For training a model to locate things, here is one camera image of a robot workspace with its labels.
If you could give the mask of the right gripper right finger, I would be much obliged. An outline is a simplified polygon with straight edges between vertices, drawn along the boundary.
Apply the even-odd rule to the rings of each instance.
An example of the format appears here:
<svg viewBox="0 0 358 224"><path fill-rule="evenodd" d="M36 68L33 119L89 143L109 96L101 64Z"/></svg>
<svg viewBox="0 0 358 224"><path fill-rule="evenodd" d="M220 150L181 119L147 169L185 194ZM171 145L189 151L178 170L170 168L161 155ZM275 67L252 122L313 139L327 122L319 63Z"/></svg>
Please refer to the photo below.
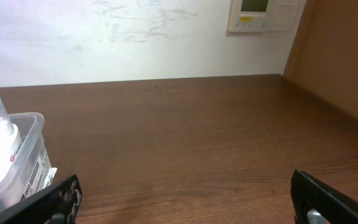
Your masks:
<svg viewBox="0 0 358 224"><path fill-rule="evenodd" d="M291 177L295 223L356 223L358 202L303 170Z"/></svg>

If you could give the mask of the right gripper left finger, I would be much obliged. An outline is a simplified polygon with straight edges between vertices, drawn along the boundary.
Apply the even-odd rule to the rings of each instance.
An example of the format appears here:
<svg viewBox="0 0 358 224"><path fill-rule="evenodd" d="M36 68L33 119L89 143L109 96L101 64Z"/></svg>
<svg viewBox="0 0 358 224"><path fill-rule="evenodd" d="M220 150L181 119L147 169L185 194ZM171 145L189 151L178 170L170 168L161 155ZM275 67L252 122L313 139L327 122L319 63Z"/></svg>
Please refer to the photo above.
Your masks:
<svg viewBox="0 0 358 224"><path fill-rule="evenodd" d="M81 200L80 182L71 175L0 212L0 224L75 224Z"/></svg>

